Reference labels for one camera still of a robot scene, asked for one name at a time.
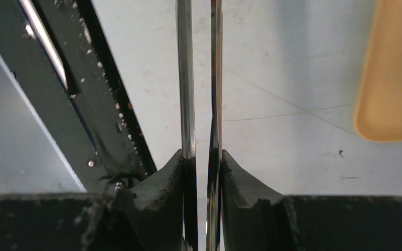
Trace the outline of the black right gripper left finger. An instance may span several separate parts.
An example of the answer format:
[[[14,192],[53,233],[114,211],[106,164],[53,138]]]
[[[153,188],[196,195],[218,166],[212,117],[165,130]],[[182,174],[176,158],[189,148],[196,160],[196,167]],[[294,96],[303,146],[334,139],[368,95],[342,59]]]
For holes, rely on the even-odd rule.
[[[181,250],[183,155],[177,150],[156,173],[116,192],[108,231],[115,250]]]

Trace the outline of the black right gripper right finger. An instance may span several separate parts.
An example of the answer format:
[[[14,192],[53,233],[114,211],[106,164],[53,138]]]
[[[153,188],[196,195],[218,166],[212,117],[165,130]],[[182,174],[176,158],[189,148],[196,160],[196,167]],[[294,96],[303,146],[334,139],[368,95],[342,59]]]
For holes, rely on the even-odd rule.
[[[296,196],[283,195],[242,168],[224,150],[222,226],[226,250],[301,250]]]

